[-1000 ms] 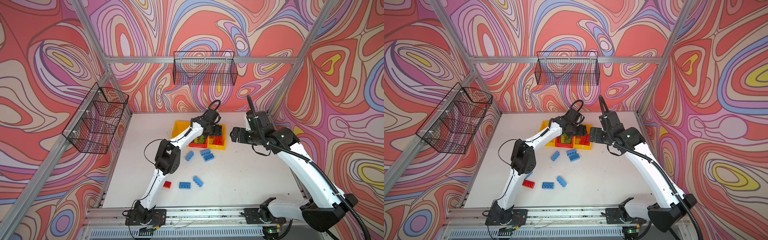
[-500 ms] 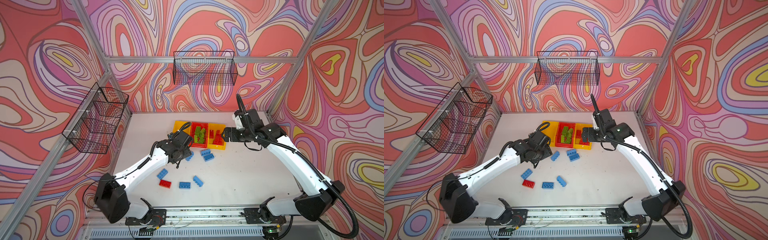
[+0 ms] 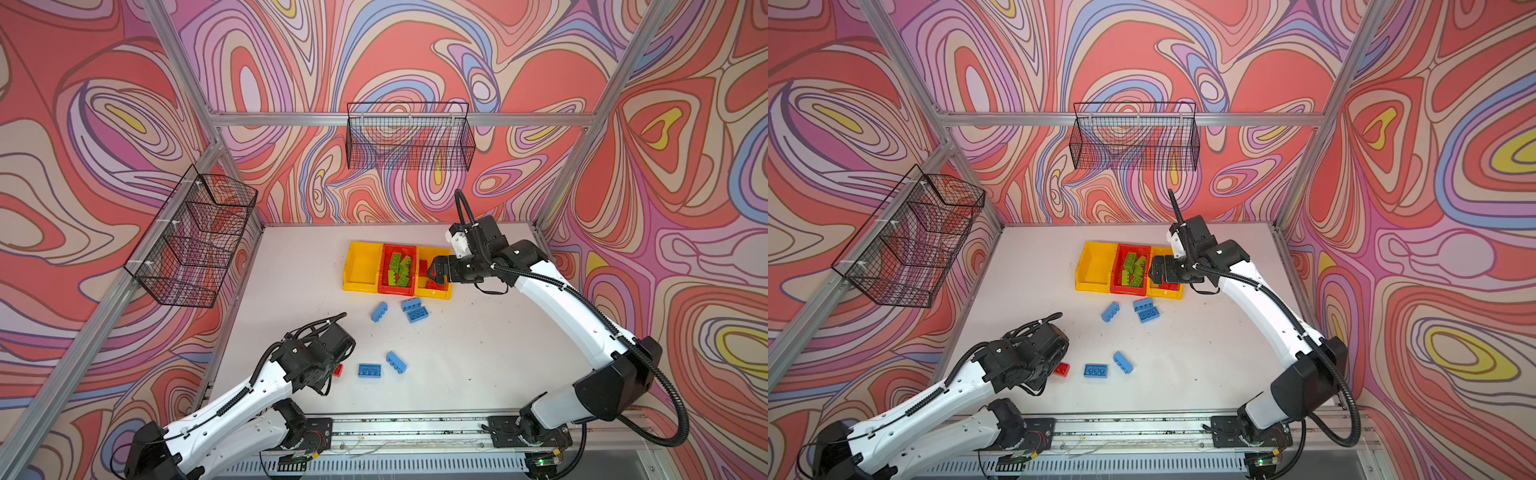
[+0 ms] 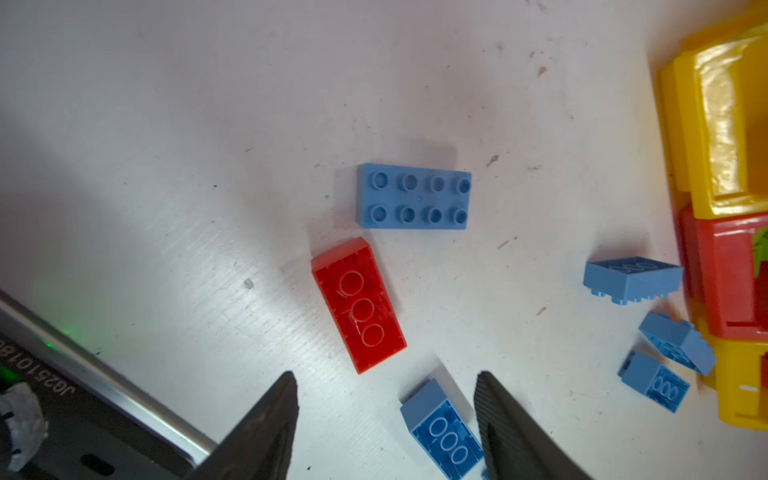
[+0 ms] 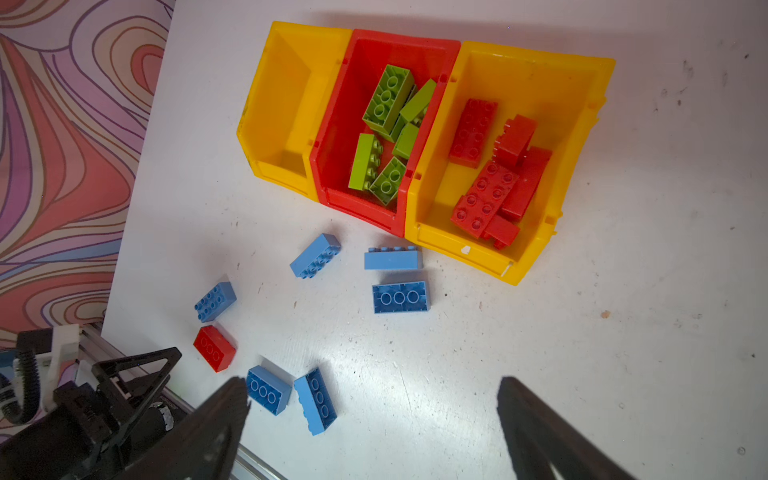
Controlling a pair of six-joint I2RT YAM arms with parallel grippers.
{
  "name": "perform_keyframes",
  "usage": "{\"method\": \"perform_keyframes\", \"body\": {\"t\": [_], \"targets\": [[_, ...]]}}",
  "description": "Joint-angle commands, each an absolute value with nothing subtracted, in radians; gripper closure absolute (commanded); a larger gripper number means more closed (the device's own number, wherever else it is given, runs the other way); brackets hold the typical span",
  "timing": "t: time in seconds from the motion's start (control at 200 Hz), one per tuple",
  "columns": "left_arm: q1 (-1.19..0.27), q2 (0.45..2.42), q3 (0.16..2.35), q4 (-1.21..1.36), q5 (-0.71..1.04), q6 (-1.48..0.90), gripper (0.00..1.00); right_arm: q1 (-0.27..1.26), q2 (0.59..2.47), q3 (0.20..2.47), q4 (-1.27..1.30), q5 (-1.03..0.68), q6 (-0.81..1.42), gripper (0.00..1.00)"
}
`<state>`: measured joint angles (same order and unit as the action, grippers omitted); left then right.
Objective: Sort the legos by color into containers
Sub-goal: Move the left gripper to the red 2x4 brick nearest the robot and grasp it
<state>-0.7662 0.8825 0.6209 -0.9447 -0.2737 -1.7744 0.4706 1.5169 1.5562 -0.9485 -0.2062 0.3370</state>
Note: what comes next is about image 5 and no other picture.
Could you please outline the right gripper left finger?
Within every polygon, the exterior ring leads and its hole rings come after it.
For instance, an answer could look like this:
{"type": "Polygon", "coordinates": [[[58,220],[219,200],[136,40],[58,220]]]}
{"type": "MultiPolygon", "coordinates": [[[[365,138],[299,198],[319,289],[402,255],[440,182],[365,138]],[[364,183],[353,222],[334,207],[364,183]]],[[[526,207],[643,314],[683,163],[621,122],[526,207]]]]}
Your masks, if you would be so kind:
{"type": "Polygon", "coordinates": [[[232,377],[119,477],[228,479],[248,412],[245,379],[232,377]]]}

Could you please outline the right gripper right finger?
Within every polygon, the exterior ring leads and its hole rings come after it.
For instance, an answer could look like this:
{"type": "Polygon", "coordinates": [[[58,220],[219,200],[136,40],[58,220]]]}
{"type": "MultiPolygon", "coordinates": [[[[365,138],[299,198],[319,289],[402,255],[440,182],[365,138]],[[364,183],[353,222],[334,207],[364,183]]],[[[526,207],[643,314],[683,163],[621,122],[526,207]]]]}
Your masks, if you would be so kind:
{"type": "Polygon", "coordinates": [[[519,479],[632,476],[515,377],[501,379],[497,413],[519,479]]]}

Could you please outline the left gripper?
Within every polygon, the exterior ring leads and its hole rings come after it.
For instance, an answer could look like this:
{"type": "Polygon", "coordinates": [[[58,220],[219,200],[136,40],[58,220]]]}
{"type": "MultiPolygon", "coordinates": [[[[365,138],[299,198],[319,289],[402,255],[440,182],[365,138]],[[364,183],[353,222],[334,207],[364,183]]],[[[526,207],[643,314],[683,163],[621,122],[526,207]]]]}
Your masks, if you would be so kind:
{"type": "Polygon", "coordinates": [[[98,387],[68,383],[57,407],[1,446],[3,479],[114,479],[174,428],[161,400],[181,359],[176,347],[96,363],[98,387]],[[123,372],[160,363],[132,379],[123,372]]]}

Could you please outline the blue lego bottom underside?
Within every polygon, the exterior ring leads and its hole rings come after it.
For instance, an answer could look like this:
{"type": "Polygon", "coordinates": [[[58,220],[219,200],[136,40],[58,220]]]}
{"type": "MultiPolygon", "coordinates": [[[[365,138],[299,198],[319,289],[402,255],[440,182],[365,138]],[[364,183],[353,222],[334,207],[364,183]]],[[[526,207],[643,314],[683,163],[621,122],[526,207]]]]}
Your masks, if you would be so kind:
{"type": "Polygon", "coordinates": [[[246,377],[248,396],[274,416],[287,406],[292,386],[263,366],[254,366],[246,377]]]}

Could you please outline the red lego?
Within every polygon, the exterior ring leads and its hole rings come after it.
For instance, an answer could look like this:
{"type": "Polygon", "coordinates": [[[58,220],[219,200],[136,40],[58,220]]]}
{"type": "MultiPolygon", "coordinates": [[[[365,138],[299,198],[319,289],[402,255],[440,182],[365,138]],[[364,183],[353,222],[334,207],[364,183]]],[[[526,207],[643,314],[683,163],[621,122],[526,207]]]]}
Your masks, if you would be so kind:
{"type": "Polygon", "coordinates": [[[451,162],[478,167],[497,109],[497,102],[481,99],[466,102],[449,150],[451,162]]]}
{"type": "Polygon", "coordinates": [[[237,352],[235,344],[216,325],[201,327],[193,345],[216,373],[228,369],[237,352]]]}
{"type": "Polygon", "coordinates": [[[528,151],[537,127],[536,120],[522,115],[508,119],[494,142],[492,160],[505,168],[516,167],[528,151]]]}
{"type": "Polygon", "coordinates": [[[509,247],[520,232],[520,228],[502,216],[494,216],[481,234],[483,240],[493,243],[496,250],[509,247]]]}
{"type": "Polygon", "coordinates": [[[520,222],[528,210],[552,156],[551,150],[531,147],[522,155],[514,172],[518,179],[500,207],[500,213],[509,221],[520,222]]]}
{"type": "Polygon", "coordinates": [[[456,203],[451,221],[475,239],[480,239],[519,176],[491,160],[456,203]]]}

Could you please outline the blue lego underside up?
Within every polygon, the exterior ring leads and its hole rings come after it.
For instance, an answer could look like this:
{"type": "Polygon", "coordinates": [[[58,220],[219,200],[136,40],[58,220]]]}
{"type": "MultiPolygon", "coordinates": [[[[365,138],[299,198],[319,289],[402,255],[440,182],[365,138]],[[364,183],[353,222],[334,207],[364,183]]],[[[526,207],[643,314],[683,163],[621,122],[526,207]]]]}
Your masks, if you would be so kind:
{"type": "Polygon", "coordinates": [[[426,281],[372,286],[375,314],[425,312],[430,308],[426,281]]]}

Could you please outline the blue lego studs up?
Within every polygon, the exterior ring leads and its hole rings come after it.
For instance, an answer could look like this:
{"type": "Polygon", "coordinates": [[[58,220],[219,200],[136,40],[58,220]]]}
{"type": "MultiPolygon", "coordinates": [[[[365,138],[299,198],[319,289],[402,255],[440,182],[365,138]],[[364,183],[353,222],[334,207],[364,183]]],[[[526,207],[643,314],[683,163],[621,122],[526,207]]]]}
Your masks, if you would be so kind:
{"type": "Polygon", "coordinates": [[[364,269],[374,271],[410,271],[423,268],[422,252],[416,246],[371,247],[364,254],[364,269]]]}

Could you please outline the green lego small bottom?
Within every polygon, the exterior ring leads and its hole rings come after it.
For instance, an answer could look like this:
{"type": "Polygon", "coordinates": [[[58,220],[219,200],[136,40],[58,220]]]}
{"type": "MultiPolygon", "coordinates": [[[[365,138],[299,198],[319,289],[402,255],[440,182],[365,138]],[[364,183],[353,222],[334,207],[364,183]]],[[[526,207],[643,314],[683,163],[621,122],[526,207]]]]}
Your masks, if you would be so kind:
{"type": "Polygon", "coordinates": [[[409,160],[418,135],[419,128],[412,123],[406,123],[392,150],[393,155],[401,159],[409,160]]]}

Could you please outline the green lego side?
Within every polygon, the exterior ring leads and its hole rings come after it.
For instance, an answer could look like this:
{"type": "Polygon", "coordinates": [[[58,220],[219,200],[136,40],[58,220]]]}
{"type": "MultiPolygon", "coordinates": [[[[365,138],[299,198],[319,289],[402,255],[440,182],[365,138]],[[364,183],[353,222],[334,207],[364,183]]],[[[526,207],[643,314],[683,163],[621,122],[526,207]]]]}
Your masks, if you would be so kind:
{"type": "Polygon", "coordinates": [[[369,190],[378,175],[384,148],[374,134],[359,136],[348,187],[357,191],[369,190]]]}

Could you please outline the green lego square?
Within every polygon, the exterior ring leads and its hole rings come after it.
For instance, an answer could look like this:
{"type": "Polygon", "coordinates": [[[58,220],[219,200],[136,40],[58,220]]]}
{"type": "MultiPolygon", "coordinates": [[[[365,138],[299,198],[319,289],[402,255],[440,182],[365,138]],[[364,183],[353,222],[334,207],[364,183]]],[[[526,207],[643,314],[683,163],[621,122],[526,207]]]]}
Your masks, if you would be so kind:
{"type": "Polygon", "coordinates": [[[410,98],[400,110],[400,116],[408,123],[419,127],[426,115],[432,97],[437,88],[437,83],[430,79],[415,95],[410,98]]]}

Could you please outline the green lego tall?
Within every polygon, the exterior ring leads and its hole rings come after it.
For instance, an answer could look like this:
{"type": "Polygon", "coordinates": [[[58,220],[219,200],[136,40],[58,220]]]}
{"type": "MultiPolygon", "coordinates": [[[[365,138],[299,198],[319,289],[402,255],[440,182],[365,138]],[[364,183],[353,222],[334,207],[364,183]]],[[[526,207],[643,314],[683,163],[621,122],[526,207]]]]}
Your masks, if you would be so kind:
{"type": "Polygon", "coordinates": [[[392,140],[399,112],[414,86],[408,69],[387,65],[363,115],[363,121],[374,132],[392,140]]]}

